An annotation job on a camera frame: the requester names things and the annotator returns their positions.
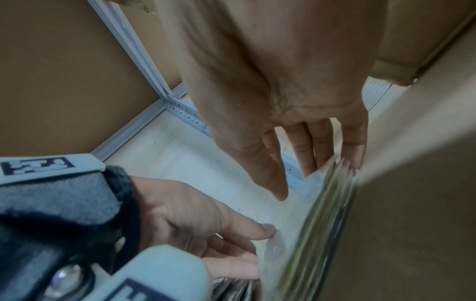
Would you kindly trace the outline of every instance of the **gray fabric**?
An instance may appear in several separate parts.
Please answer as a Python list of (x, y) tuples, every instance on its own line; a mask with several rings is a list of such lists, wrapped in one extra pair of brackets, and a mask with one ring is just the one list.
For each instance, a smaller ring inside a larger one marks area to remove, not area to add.
[(120, 203), (101, 173), (0, 188), (0, 215), (102, 225), (119, 212)]

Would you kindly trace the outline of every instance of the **package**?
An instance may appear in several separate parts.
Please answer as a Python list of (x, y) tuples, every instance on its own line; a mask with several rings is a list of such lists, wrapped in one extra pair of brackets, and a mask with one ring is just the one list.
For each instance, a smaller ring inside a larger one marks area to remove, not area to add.
[(260, 222), (276, 234), (256, 242), (262, 300), (314, 300), (350, 207), (357, 177), (332, 158)]

